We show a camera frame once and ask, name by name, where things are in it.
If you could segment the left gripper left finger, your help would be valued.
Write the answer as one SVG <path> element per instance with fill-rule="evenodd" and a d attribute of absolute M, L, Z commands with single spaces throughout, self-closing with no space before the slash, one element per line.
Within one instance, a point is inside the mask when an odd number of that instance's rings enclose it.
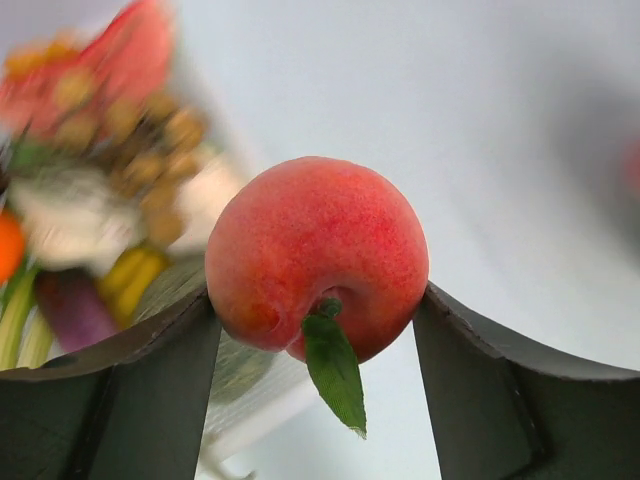
<path fill-rule="evenodd" d="M 220 331 L 199 288 L 92 347 L 2 372 L 2 478 L 194 478 Z"/>

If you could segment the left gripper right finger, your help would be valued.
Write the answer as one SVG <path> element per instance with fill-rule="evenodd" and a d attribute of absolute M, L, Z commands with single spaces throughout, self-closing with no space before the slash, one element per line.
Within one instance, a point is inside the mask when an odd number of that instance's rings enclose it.
<path fill-rule="evenodd" d="M 638 477 L 637 371 L 539 343 L 435 285 L 413 329 L 443 478 Z"/>

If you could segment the red peach with leaf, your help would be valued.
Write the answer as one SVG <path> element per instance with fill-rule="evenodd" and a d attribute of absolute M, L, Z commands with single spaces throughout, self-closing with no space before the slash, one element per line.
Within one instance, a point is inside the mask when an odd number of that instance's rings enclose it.
<path fill-rule="evenodd" d="M 360 365 L 402 333 L 428 283 L 425 235 L 405 196 L 346 160 L 280 163 L 224 208 L 205 274 L 226 332 L 304 362 L 334 415 L 365 436 Z"/>

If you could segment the clear zip top bag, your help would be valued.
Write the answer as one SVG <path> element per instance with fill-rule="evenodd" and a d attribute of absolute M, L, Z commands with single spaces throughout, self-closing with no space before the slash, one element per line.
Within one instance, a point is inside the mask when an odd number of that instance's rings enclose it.
<path fill-rule="evenodd" d="M 640 147 L 636 142 L 630 149 L 624 163 L 624 180 L 627 190 L 636 198 L 640 193 Z"/>

